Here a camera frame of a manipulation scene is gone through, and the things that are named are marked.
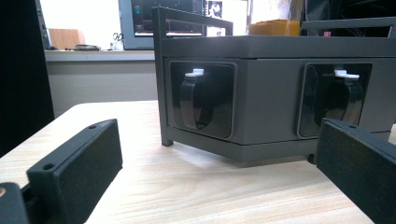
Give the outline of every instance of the white latch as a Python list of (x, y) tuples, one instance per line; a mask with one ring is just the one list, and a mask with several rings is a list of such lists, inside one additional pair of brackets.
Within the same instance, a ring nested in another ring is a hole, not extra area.
[(359, 75), (348, 74), (347, 70), (334, 70), (336, 77), (344, 77), (350, 79), (359, 79)]
[(186, 73), (186, 77), (201, 77), (204, 75), (204, 69), (203, 68), (194, 68), (192, 69), (192, 73)]

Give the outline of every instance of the wooden table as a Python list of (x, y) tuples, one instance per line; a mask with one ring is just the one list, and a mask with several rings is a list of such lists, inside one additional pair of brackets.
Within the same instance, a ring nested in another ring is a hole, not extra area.
[(372, 222), (304, 158), (241, 164), (180, 143), (163, 147), (156, 101), (74, 106), (0, 160), (0, 182), (26, 185), (38, 160), (114, 118), (123, 169), (88, 223)]

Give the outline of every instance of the computer screen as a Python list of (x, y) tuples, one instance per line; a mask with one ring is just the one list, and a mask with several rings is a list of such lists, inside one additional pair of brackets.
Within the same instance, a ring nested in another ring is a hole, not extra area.
[[(120, 25), (124, 49), (154, 49), (152, 33), (153, 7), (169, 7), (205, 15), (205, 0), (119, 0)], [(203, 26), (169, 21), (169, 36), (200, 36)]]

